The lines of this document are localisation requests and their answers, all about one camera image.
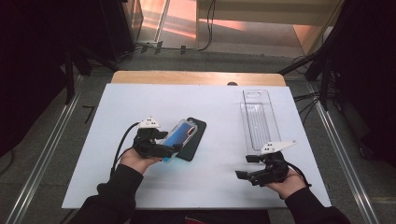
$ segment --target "black cable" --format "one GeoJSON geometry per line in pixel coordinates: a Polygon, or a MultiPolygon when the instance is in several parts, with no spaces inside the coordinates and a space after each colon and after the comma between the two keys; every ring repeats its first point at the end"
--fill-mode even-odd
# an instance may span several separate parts
{"type": "Polygon", "coordinates": [[[305,182],[305,185],[306,185],[307,187],[311,187],[311,186],[312,186],[312,185],[309,184],[308,181],[306,180],[306,177],[305,177],[303,171],[301,171],[297,166],[291,164],[290,162],[287,162],[287,161],[286,161],[286,164],[287,164],[288,166],[291,166],[291,168],[293,168],[293,170],[294,170],[295,172],[297,172],[297,174],[299,174],[300,176],[303,177],[303,181],[305,182]]]}
{"type": "Polygon", "coordinates": [[[207,11],[207,16],[206,16],[206,24],[207,24],[207,30],[209,31],[209,40],[206,43],[206,46],[204,46],[202,49],[198,50],[206,50],[209,48],[209,46],[212,44],[212,36],[213,36],[213,18],[215,17],[215,10],[216,10],[216,0],[213,0],[212,3],[210,4],[209,10],[207,11]],[[210,14],[210,9],[213,7],[212,10],[212,18],[211,22],[209,25],[209,14],[210,14]]]}
{"type": "Polygon", "coordinates": [[[306,112],[306,114],[305,114],[305,118],[304,118],[304,120],[303,120],[303,125],[305,124],[306,118],[308,118],[308,115],[309,115],[309,113],[311,112],[312,108],[314,108],[315,104],[316,104],[318,101],[319,101],[319,98],[318,98],[318,99],[315,99],[315,100],[313,100],[313,101],[311,102],[311,107],[309,108],[308,112],[306,112]]]}
{"type": "Polygon", "coordinates": [[[120,151],[121,151],[121,148],[122,148],[122,144],[125,141],[126,136],[132,130],[132,128],[135,127],[138,124],[139,124],[139,122],[136,122],[135,124],[131,125],[131,127],[129,127],[128,130],[126,130],[124,136],[122,137],[122,139],[120,141],[120,144],[119,144],[119,148],[117,148],[116,156],[114,157],[113,166],[111,167],[110,175],[113,175],[114,171],[116,170],[116,164],[117,164],[117,161],[119,161],[119,159],[120,159],[119,158],[119,154],[120,154],[120,151]]]}
{"type": "Polygon", "coordinates": [[[170,50],[192,50],[192,51],[205,50],[205,49],[209,48],[209,46],[212,44],[213,20],[215,18],[215,9],[216,9],[216,0],[212,0],[212,3],[210,4],[209,10],[207,11],[207,16],[206,16],[206,24],[207,24],[207,29],[209,31],[209,40],[207,41],[206,46],[204,46],[202,49],[157,48],[157,47],[154,47],[154,46],[149,46],[150,43],[148,43],[148,45],[139,45],[139,46],[143,47],[143,48],[148,48],[148,49],[170,49],[170,50]]]}
{"type": "Polygon", "coordinates": [[[14,159],[15,159],[14,151],[10,150],[9,153],[11,154],[11,159],[9,159],[7,166],[2,171],[0,171],[0,176],[3,175],[9,169],[9,167],[11,167],[12,163],[14,163],[14,159]]]}
{"type": "Polygon", "coordinates": [[[301,100],[307,99],[307,98],[311,98],[312,96],[319,96],[320,92],[319,91],[314,91],[311,93],[308,93],[306,95],[299,95],[299,96],[294,96],[293,100],[294,102],[299,102],[301,100]]]}
{"type": "Polygon", "coordinates": [[[314,99],[313,101],[311,101],[311,103],[309,103],[308,105],[306,105],[302,110],[300,110],[300,111],[298,112],[299,115],[301,115],[309,106],[311,106],[312,104],[314,104],[317,100],[318,100],[318,98],[314,99]]]}
{"type": "MultiPolygon", "coordinates": [[[[303,57],[305,58],[305,55],[300,55],[300,56],[294,58],[293,61],[291,61],[291,64],[294,64],[294,62],[295,62],[297,59],[303,58],[303,57]]],[[[299,70],[297,70],[297,68],[296,68],[294,71],[296,71],[297,73],[299,73],[299,74],[301,74],[301,75],[305,75],[305,72],[300,72],[299,70]]]]}

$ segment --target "sleeve cuff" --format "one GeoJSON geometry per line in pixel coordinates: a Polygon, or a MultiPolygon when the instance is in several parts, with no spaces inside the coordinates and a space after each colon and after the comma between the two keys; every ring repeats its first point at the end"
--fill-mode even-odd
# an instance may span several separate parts
{"type": "Polygon", "coordinates": [[[119,164],[107,185],[122,195],[131,196],[136,193],[142,181],[143,176],[139,172],[129,166],[119,164]]]}
{"type": "Polygon", "coordinates": [[[325,209],[309,188],[297,190],[285,200],[285,203],[296,222],[309,218],[312,214],[325,209]]]}

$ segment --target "metal rail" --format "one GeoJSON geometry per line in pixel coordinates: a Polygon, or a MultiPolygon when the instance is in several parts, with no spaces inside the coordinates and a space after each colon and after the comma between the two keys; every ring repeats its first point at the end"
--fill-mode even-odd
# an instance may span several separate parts
{"type": "Polygon", "coordinates": [[[59,117],[58,121],[55,124],[55,127],[52,130],[51,135],[49,136],[49,140],[47,144],[44,146],[43,151],[41,152],[40,157],[33,168],[32,173],[30,174],[28,180],[23,186],[20,196],[16,201],[8,219],[7,224],[21,223],[24,214],[26,213],[27,208],[29,207],[30,202],[33,200],[35,196],[35,192],[40,184],[40,181],[46,172],[46,169],[50,163],[50,159],[58,146],[59,140],[62,137],[64,132],[64,128],[67,125],[78,101],[79,97],[79,89],[82,86],[83,78],[82,76],[78,76],[78,80],[76,82],[76,94],[72,98],[69,105],[65,105],[64,109],[59,117]]]}
{"type": "MultiPolygon", "coordinates": [[[[308,82],[308,86],[311,92],[318,91],[316,86],[311,82],[308,82]]],[[[358,174],[356,173],[355,168],[353,167],[353,164],[347,155],[341,138],[335,129],[329,112],[325,111],[321,104],[317,104],[317,110],[326,129],[326,132],[332,142],[332,147],[340,162],[341,168],[344,171],[346,181],[348,182],[355,201],[359,209],[361,210],[361,214],[365,223],[380,223],[375,214],[375,210],[371,204],[371,201],[367,196],[366,190],[364,189],[364,186],[361,183],[361,180],[359,179],[358,174]]]]}

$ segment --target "smartphone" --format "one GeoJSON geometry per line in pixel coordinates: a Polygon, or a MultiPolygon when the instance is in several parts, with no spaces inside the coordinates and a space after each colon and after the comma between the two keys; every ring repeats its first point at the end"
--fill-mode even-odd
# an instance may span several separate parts
{"type": "MultiPolygon", "coordinates": [[[[172,147],[182,145],[184,147],[197,132],[198,126],[185,119],[181,120],[171,132],[160,142],[161,145],[172,147]]],[[[170,161],[171,158],[163,158],[163,161],[170,161]]]]}
{"type": "Polygon", "coordinates": [[[190,139],[190,141],[176,154],[176,157],[185,161],[192,161],[195,156],[195,152],[198,149],[199,143],[201,142],[202,136],[204,135],[206,123],[195,118],[187,118],[187,121],[196,124],[198,126],[198,130],[190,139]]]}

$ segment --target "black phone case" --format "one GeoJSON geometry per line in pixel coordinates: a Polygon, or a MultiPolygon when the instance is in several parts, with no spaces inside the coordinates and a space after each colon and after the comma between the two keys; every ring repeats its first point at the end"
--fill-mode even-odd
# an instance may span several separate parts
{"type": "Polygon", "coordinates": [[[198,126],[198,131],[194,134],[186,146],[184,146],[181,151],[176,154],[176,157],[179,157],[185,161],[192,161],[199,143],[201,142],[202,136],[204,135],[206,123],[195,118],[187,118],[187,120],[194,122],[198,126]]]}

